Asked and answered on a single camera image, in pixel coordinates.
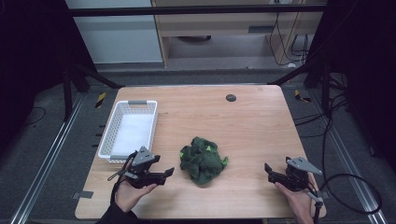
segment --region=floor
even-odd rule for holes
[[[298,38],[295,49],[300,49],[304,40]],[[188,84],[228,84],[228,83],[267,83],[286,75],[294,66],[303,61],[293,56],[295,62],[290,65],[278,65],[264,36],[237,35],[212,36],[208,41],[174,38],[166,67],[136,68],[134,71],[102,71],[102,75],[126,85],[188,85]],[[327,216],[322,223],[396,223],[392,207],[396,205],[393,191],[396,188],[396,176],[382,158],[370,156],[367,142],[355,124],[348,105],[334,111],[332,130],[329,131],[325,147],[322,135],[327,120],[323,117],[303,124],[315,115],[321,114],[319,105],[320,87],[306,90],[302,85],[304,75],[300,75],[282,86],[296,128],[309,161],[322,167],[322,155],[326,161],[326,170],[330,175],[353,173],[364,176],[380,189],[383,207],[380,213],[361,215],[351,212],[340,205],[334,197],[325,201]],[[111,90],[93,79],[88,93],[73,92],[79,111],[75,122],[64,127],[63,89],[55,86],[38,94],[35,108],[27,118],[26,125],[11,145],[12,153],[1,160],[0,170],[0,223],[8,223],[22,209],[27,223],[85,223],[74,217],[77,200],[75,192],[82,190],[92,158],[100,141],[100,133],[108,118],[117,91]],[[295,90],[300,91],[304,99],[296,99]],[[106,99],[100,109],[94,108],[98,95],[105,91]],[[332,96],[340,92],[332,91]],[[59,130],[67,133],[65,139],[57,138]],[[42,164],[49,167],[43,171]],[[45,177],[43,181],[35,176]],[[40,183],[36,192],[32,192],[32,183]],[[378,198],[372,190],[355,180],[343,178],[332,183],[334,195],[346,200],[353,207],[374,209]],[[21,206],[24,200],[32,204]],[[268,223],[286,223],[286,219],[269,219]],[[147,223],[160,223],[146,220]],[[262,220],[234,220],[233,223],[261,223]],[[182,221],[182,223],[213,223],[204,220]]]

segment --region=gray floor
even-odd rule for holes
[[[126,85],[187,85],[187,84],[264,84],[286,75],[291,68],[279,66],[272,57],[268,43],[263,36],[212,36],[206,42],[186,42],[175,38],[170,51],[170,61],[166,68],[139,68],[133,72],[109,72],[102,75]],[[294,91],[299,90],[303,97],[316,99],[320,87],[306,90],[302,85],[304,75],[294,78],[282,86],[290,113],[298,124],[307,119],[305,116],[320,113],[316,101],[308,103],[297,100]],[[32,223],[83,223],[74,216],[77,200],[72,199],[74,192],[82,190],[90,169],[96,146],[100,141],[98,133],[106,123],[116,90],[89,79],[92,87],[88,93],[75,93],[74,99],[82,98],[76,121],[68,132],[61,150],[42,190],[37,195],[35,206],[28,217]],[[106,92],[106,99],[100,109],[94,108],[98,95]],[[34,181],[61,129],[64,115],[62,85],[43,91],[35,98],[35,109],[21,128],[19,135],[11,144],[11,153],[1,160],[0,170],[0,223],[8,220],[18,209],[23,197]],[[393,190],[396,176],[383,158],[370,156],[368,144],[359,127],[343,106],[333,113],[332,133],[326,138],[325,167],[328,176],[345,173],[348,164],[345,154],[339,148],[345,148],[354,167],[361,175],[380,190],[383,208],[382,215],[388,223],[396,223],[396,214],[392,207],[396,205]],[[298,125],[307,158],[321,168],[322,136],[325,119],[317,119],[305,125]],[[342,144],[337,142],[341,136]],[[316,176],[319,184],[321,176]],[[362,209],[357,188],[348,178],[332,182],[333,192],[348,204]],[[366,215],[352,212],[338,203],[334,197],[325,200],[327,215],[321,223],[375,223]],[[150,221],[145,223],[262,223],[261,220],[184,220]],[[286,223],[285,219],[270,219],[269,223]]]

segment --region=table surface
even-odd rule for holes
[[[233,94],[236,101],[228,102]],[[284,173],[285,158],[305,157],[282,90],[270,85],[156,86],[119,90],[120,100],[158,102],[152,153],[160,155],[151,172],[175,167],[174,174],[144,196],[133,209],[143,219],[292,217],[286,198],[267,180],[264,163]],[[229,164],[210,183],[197,186],[180,170],[179,151],[195,136],[215,142]],[[97,153],[80,198],[76,217],[100,218],[109,206],[122,164]],[[323,206],[320,216],[326,214]]]

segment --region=cabinet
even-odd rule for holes
[[[66,0],[69,8],[151,7],[149,0]],[[77,17],[76,25],[96,67],[163,63],[154,17]]]
[[[183,6],[238,6],[268,5],[270,0],[151,0],[154,7]],[[293,0],[293,4],[323,3],[324,0]],[[276,60],[286,61],[287,51],[295,35],[314,34],[322,12],[282,12],[278,16],[280,35],[273,34],[271,45]],[[192,14],[155,16],[161,43],[163,61],[167,64],[170,41],[173,36],[200,35],[267,35],[275,26],[276,13],[229,13],[229,14]],[[252,32],[259,28],[261,32]]]

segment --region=crumpled green towel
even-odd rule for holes
[[[228,157],[220,158],[218,145],[200,137],[194,137],[190,147],[180,150],[180,160],[180,169],[187,170],[197,185],[211,181],[228,164]]]

